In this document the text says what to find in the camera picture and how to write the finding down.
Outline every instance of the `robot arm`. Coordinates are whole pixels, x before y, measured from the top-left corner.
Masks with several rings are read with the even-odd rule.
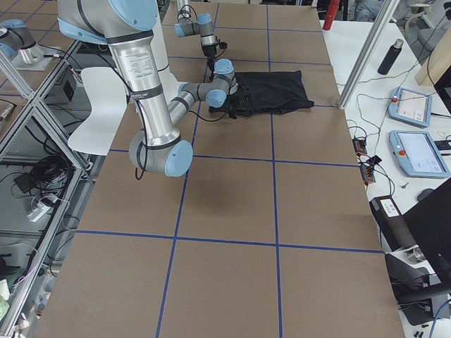
[[[130,159],[146,171],[181,176],[192,160],[192,147],[174,125],[198,100],[221,106],[236,90],[230,61],[217,63],[209,84],[185,84],[169,106],[152,53],[158,7],[149,0],[59,0],[58,21],[63,34],[85,42],[108,44],[130,96],[142,112],[144,130],[130,145]]]
[[[41,47],[25,23],[18,19],[0,23],[0,51],[7,58],[14,58],[19,53],[26,63],[36,63],[44,58]]]
[[[200,35],[202,52],[207,58],[207,65],[210,70],[210,81],[214,77],[214,64],[216,54],[219,49],[227,49],[227,43],[222,42],[214,34],[213,22],[208,13],[200,14],[197,21],[192,20],[191,5],[189,0],[176,0],[177,3],[177,21],[175,24],[175,34],[178,37],[188,37],[191,35]]]

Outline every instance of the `black bottle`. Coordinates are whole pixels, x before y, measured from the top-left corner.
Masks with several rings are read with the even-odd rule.
[[[390,68],[392,68],[398,55],[401,53],[402,44],[404,41],[401,39],[396,39],[395,43],[388,49],[385,58],[383,58],[381,65],[379,66],[378,73],[382,75],[387,75]]]

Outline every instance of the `tablet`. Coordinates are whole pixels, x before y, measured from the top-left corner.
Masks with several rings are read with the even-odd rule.
[[[393,130],[389,136],[393,154],[410,177],[445,178],[451,172],[428,132]]]
[[[392,97],[395,96],[397,100],[388,104],[388,115],[391,118],[417,127],[429,126],[432,106],[430,96],[405,88],[395,89]]]

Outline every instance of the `tablet screen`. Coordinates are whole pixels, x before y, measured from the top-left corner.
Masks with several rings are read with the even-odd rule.
[[[414,171],[423,173],[445,172],[426,135],[401,132],[399,136]]]
[[[427,99],[427,96],[403,89],[398,114],[405,118],[424,122],[426,120]]]

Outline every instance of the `computer mouse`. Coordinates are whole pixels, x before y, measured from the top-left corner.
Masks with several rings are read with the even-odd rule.
[[[416,197],[416,200],[418,202],[424,200],[431,192],[433,192],[434,189],[432,188],[427,188],[425,190],[423,190],[422,192],[419,193],[419,195]]]

